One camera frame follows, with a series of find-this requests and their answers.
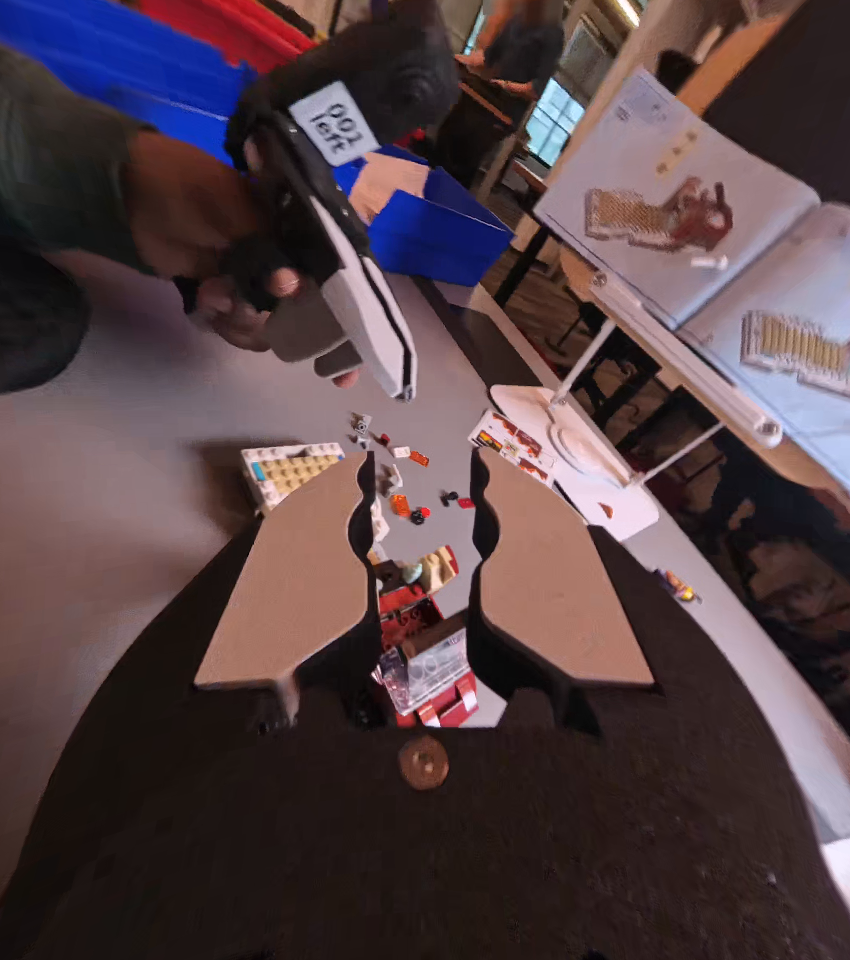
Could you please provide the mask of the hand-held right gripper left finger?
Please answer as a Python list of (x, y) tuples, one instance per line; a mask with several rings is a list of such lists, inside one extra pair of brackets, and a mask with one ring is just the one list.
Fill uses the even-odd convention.
[(193, 677), (203, 692), (266, 691), (288, 719), (311, 690), (353, 701), (382, 652), (368, 558), (377, 495), (372, 453), (335, 455), (265, 507)]

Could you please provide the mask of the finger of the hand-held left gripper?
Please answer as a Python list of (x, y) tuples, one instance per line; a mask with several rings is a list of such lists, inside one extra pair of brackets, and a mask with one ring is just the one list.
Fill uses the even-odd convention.
[(350, 218), (350, 342), (359, 363), (394, 400), (414, 400), (418, 354), (405, 314), (371, 251), (366, 225)]
[(311, 199), (331, 242), (338, 269), (323, 280), (321, 294), (361, 362), (385, 393), (405, 397), (405, 319), (381, 269), (360, 254), (332, 214)]

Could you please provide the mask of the instruction booklet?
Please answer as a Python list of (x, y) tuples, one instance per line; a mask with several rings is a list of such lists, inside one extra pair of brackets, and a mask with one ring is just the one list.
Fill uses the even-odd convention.
[(794, 442), (850, 495), (850, 206), (639, 69), (534, 215), (732, 425), (767, 450)]

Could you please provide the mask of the black wood-rimmed panel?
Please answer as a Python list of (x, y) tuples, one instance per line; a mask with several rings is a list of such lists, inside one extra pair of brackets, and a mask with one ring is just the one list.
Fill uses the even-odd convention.
[(759, 17), (703, 63), (660, 54), (659, 80), (720, 134), (850, 205), (850, 1), (750, 6)]

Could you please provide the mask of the spiral bound booklet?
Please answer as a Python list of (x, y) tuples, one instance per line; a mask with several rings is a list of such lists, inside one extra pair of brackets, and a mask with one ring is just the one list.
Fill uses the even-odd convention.
[(373, 222), (396, 193), (423, 198), (431, 173), (426, 164), (378, 153), (365, 160), (349, 194), (352, 208), (365, 225)]

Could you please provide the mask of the person's left hand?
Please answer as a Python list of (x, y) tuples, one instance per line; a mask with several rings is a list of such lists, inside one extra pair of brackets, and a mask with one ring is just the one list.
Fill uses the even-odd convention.
[(227, 253), (248, 239), (266, 242), (257, 270), (275, 298), (296, 297), (301, 279), (276, 252), (248, 181), (190, 144), (142, 130), (129, 142), (122, 195), (139, 258), (157, 277), (184, 282), (191, 318), (240, 350), (268, 352), (269, 314), (222, 271)]

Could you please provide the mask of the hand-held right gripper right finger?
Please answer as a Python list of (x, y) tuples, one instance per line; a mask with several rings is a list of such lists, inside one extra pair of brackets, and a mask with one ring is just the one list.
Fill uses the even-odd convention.
[(591, 527), (487, 447), (472, 453), (470, 494), (480, 558), (467, 618), (474, 672), (505, 702), (536, 691), (556, 726), (596, 735), (591, 690), (651, 690), (655, 678)]

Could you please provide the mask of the white book stand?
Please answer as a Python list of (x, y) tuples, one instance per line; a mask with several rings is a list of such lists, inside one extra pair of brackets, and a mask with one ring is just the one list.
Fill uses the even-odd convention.
[(650, 357), (653, 377), (660, 370), (673, 375), (693, 400), (718, 419), (715, 433), (727, 429), (776, 474), (816, 494), (828, 494), (850, 512), (850, 493), (839, 480), (787, 438), (771, 414), (706, 364), (665, 324), (652, 318), (617, 274), (599, 270), (568, 246), (562, 246), (559, 260), (575, 294), (607, 315), (599, 332), (557, 388), (497, 385), (491, 390), (493, 401), (508, 419), (527, 431), (548, 435), (546, 448), (564, 463), (553, 469), (555, 479), (569, 481), (575, 471), (603, 475), (607, 483), (627, 489), (647, 484), (666, 468), (662, 462), (645, 473), (634, 472), (622, 455), (601, 453), (597, 419), (572, 408), (575, 380), (611, 334), (618, 331)]

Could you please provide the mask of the red storage bin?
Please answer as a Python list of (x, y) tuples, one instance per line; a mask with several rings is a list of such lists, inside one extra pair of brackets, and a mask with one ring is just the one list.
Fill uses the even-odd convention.
[(311, 24), (254, 1), (139, 1), (142, 14), (174, 30), (235, 53), (239, 42), (256, 42), (300, 53), (314, 46)]

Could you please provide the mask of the person's left forearm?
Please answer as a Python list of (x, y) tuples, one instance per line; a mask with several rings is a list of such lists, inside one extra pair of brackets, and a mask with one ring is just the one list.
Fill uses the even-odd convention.
[(0, 239), (83, 250), (144, 274), (124, 197), (137, 135), (154, 128), (80, 96), (0, 45)]

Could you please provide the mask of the sticker sheet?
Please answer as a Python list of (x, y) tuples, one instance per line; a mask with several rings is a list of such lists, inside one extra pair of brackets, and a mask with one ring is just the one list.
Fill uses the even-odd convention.
[(549, 488), (553, 487), (555, 458), (536, 438), (498, 411), (485, 410), (468, 440), (476, 448), (493, 450)]

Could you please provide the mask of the grey desk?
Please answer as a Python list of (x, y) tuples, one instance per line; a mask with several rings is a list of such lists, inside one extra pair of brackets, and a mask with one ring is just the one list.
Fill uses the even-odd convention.
[(630, 548), (561, 546), (575, 624), (613, 582), (654, 681), (575, 690), (539, 667), (508, 716), (360, 732), (308, 690), (194, 689), (259, 528), (232, 513), (258, 437), (383, 415), (431, 456), (416, 500), (468, 492), (483, 385), (413, 286), (420, 395), (343, 393), (181, 315), (169, 285), (77, 263), (92, 331), (47, 386), (0, 396), (0, 958), (850, 958), (850, 911), (762, 708), (713, 632)]

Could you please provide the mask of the black padded rest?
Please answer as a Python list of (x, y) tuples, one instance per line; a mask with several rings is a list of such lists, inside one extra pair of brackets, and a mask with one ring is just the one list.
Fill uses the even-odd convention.
[(78, 354), (91, 316), (68, 274), (33, 249), (0, 238), (0, 395), (57, 378)]

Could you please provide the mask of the toy brick camper van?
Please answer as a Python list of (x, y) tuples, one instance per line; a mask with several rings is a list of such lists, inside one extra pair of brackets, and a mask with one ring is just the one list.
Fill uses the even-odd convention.
[[(240, 451), (241, 468), (265, 516), (291, 493), (344, 457), (336, 442), (249, 447)], [(466, 627), (445, 619), (435, 595), (454, 581), (459, 565), (443, 545), (416, 562), (418, 582), (402, 582), (400, 565), (388, 558), (383, 542), (390, 528), (381, 498), (371, 506), (373, 545), (368, 558), (376, 578), (383, 652), (372, 679), (387, 694), (399, 727), (457, 727), (478, 709), (475, 674), (468, 662)]]

